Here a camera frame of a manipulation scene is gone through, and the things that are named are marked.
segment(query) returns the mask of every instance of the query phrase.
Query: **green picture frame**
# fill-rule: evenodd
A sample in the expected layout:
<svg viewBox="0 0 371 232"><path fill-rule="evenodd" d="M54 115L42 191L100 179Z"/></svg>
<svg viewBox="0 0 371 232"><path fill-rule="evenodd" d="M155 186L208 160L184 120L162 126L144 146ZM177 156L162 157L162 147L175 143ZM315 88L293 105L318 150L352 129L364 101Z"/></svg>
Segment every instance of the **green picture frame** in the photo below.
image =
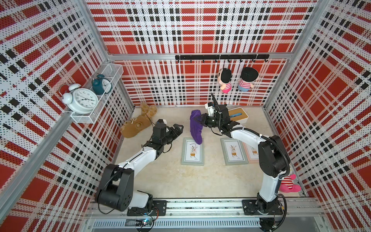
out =
<svg viewBox="0 0 371 232"><path fill-rule="evenodd" d="M203 166L205 164L204 146L193 138L183 138L182 165Z"/></svg>
<svg viewBox="0 0 371 232"><path fill-rule="evenodd" d="M245 149L240 140L235 138L221 138L220 142L226 165L241 165L249 163Z"/></svg>

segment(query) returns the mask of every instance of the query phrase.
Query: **black hair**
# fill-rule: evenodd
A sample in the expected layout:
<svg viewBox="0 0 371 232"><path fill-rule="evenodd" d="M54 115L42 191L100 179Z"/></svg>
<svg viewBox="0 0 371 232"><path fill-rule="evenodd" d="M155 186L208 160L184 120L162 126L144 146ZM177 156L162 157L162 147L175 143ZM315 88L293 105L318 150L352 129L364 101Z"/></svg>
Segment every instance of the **black hair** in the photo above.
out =
<svg viewBox="0 0 371 232"><path fill-rule="evenodd" d="M232 77L232 71L227 68L223 68L221 75L220 75L220 80L223 83L228 83L231 81L231 77Z"/></svg>
<svg viewBox="0 0 371 232"><path fill-rule="evenodd" d="M241 72L241 79L247 82L251 82L251 81L255 81L258 75L259 75L259 72L256 69L245 67L243 68Z"/></svg>

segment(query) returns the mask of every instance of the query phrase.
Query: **wire basket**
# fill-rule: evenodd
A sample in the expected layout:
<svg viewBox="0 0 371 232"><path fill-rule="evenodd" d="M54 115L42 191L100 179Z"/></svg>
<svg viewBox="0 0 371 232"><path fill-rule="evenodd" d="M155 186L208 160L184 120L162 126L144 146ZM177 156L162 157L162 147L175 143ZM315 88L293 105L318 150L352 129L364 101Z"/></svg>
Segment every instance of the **wire basket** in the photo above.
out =
<svg viewBox="0 0 371 232"><path fill-rule="evenodd" d="M79 114L76 112L73 112L71 114L71 117L76 123L87 123L87 124L94 124L99 115L101 114L104 106L107 104L107 101L110 97L110 95L113 92L114 87L117 84L117 81L121 78L124 70L122 69L122 65L118 64L107 64L104 70L101 72L101 74L104 75L104 77L110 81L112 85L112 91L108 94L103 95L97 95L98 97L98 104L93 109L93 111L89 114Z"/></svg>

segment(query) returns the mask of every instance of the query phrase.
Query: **tan fluffy toy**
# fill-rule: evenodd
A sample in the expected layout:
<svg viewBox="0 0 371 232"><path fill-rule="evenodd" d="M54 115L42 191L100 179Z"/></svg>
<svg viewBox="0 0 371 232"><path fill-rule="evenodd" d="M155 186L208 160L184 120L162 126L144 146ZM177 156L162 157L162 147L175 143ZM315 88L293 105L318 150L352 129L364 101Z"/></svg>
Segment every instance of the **tan fluffy toy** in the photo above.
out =
<svg viewBox="0 0 371 232"><path fill-rule="evenodd" d="M125 138L131 138L136 136L139 132L146 129L151 125L152 117L157 113L157 107L155 105L148 106L146 103L141 103L142 113L136 118L124 122L120 128L121 134Z"/></svg>

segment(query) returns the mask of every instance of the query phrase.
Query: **teal alarm clock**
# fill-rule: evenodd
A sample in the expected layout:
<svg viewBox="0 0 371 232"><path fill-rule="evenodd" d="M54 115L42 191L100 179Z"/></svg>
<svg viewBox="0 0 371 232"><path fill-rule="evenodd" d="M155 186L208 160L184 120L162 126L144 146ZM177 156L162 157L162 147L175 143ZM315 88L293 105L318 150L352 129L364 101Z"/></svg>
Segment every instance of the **teal alarm clock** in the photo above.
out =
<svg viewBox="0 0 371 232"><path fill-rule="evenodd" d="M104 75L99 74L92 80L93 90L97 95L108 94L112 90L112 84Z"/></svg>

